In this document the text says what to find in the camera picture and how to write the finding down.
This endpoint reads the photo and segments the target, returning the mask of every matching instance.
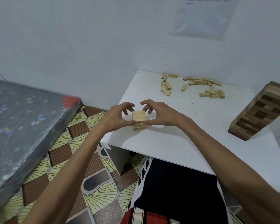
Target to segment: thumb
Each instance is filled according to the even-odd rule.
[[[133,125],[136,125],[137,124],[137,121],[135,121],[135,120],[125,120],[124,121],[124,125],[125,126],[133,126]]]
[[[156,118],[152,119],[152,120],[146,120],[144,123],[146,125],[149,125],[149,126],[151,126],[151,125],[159,125],[158,120]]]

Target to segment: paper on wall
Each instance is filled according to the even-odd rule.
[[[179,0],[170,35],[219,38],[238,0]]]

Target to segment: small wooden block tower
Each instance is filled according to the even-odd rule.
[[[145,111],[135,111],[132,112],[133,120],[137,121],[137,124],[134,125],[135,131],[141,131],[146,129],[144,121],[146,120]]]
[[[228,132],[246,141],[280,116],[280,84],[270,82],[232,121]]]

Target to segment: white table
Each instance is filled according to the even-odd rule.
[[[140,102],[146,99],[163,101],[179,112],[191,117],[203,130],[222,143],[240,159],[257,171],[272,187],[280,192],[280,149],[269,127],[262,129],[248,141],[243,141],[227,132],[231,121],[254,98],[250,88],[224,84],[216,89],[224,89],[225,99],[200,97],[207,85],[187,86],[181,91],[182,77],[168,78],[172,94],[161,93],[161,74],[137,71],[120,103],[132,102],[135,110],[142,110]],[[153,119],[156,113],[147,115]],[[123,118],[131,120],[129,114]],[[106,134],[102,144],[114,165],[121,173],[128,150],[161,160],[179,164],[202,172],[214,174],[201,153],[178,128],[173,126],[148,126],[143,131],[133,131],[125,127]]]

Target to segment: gray mattress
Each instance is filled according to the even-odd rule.
[[[76,97],[0,81],[0,207],[49,151],[80,106]]]

